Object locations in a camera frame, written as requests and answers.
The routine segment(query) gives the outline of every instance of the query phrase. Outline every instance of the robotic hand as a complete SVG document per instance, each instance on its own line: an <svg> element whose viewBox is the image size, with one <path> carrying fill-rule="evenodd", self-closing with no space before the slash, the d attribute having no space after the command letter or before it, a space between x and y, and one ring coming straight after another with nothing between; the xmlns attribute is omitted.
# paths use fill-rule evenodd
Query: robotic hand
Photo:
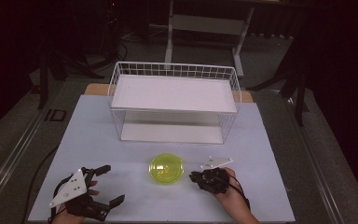
<svg viewBox="0 0 358 224"><path fill-rule="evenodd" d="M204 170L202 173L194 171L191 172L191 175L189 175L189 177L192 182L197 183L199 185L200 189L206 190L213 194L226 193L228 188L234 188L245 200L249 210L251 209L249 200L243 194L241 184L234 176L229 175L226 170L221 168L214 168L210 170ZM241 189L238 189L237 187L230 184L230 178L234 178Z"/></svg>
<svg viewBox="0 0 358 224"><path fill-rule="evenodd" d="M65 203L66 210L69 214L79 217L94 218L99 221L105 221L107 214L113 208L119 206L124 202L125 195L121 195L109 204L94 202L92 197L87 194L90 181L94 175L106 174L110 171L110 166L105 165L98 169L81 168L75 174L65 178L60 182L54 190L54 199L50 203L51 217L49 222L58 215L56 206Z"/></svg>

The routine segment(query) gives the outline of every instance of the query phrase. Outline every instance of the floor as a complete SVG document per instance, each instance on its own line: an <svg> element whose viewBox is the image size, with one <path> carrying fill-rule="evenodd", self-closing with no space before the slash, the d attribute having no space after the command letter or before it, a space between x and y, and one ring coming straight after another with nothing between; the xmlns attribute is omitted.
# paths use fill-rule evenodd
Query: floor
<svg viewBox="0 0 358 224"><path fill-rule="evenodd" d="M166 29L153 27L148 42L136 33L123 35L119 53L126 61L163 62ZM176 34L172 61L233 66L230 47L218 41L193 42ZM248 36L241 51L245 76L241 86L254 86L274 75L291 39ZM89 60L99 60L89 56ZM88 84L107 83L113 66L100 68L104 79L90 79L70 71L62 82L49 78L49 100L37 110L38 95L25 95L0 120L0 223L20 223L32 207L52 156L61 141L78 96ZM38 82L38 70L30 76ZM312 92L307 90L304 127L296 125L293 99L279 94L282 82L251 92L266 125L268 137L295 213L295 223L358 223L358 185ZM52 118L56 112L60 118Z"/></svg>

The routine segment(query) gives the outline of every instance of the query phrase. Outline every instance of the yellow-green bowl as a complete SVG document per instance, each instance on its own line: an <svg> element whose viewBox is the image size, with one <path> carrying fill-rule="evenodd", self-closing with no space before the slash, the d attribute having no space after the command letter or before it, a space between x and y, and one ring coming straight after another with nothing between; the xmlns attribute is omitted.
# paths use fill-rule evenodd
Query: yellow-green bowl
<svg viewBox="0 0 358 224"><path fill-rule="evenodd" d="M182 177L182 158L170 153L157 155L149 164L149 173L159 184L173 184Z"/></svg>

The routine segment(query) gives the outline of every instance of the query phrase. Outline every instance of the white tabletop sheet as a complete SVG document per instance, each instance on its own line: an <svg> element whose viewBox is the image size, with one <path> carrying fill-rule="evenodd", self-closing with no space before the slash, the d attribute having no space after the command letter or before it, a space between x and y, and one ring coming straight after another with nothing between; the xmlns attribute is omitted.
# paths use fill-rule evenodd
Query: white tabletop sheet
<svg viewBox="0 0 358 224"><path fill-rule="evenodd" d="M62 179L83 166L109 164L109 173L93 178L99 181L94 188L101 192L94 200L108 203L121 194L126 198L106 221L231 222L219 202L188 177L192 171L201 171L200 166L213 156L233 160L227 167L236 171L252 212L261 222L295 221L256 104L241 105L223 145L121 142L108 104L105 96L80 97L29 220L48 219L48 204ZM185 172L174 185L159 185L149 176L148 163L160 153L184 160Z"/></svg>

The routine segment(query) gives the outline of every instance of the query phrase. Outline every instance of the white wire basket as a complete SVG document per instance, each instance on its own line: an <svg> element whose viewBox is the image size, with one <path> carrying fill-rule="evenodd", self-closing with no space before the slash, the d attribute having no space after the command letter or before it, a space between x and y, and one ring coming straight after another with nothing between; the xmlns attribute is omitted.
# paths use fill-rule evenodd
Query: white wire basket
<svg viewBox="0 0 358 224"><path fill-rule="evenodd" d="M118 62L107 94L124 141L224 144L241 106L229 66Z"/></svg>

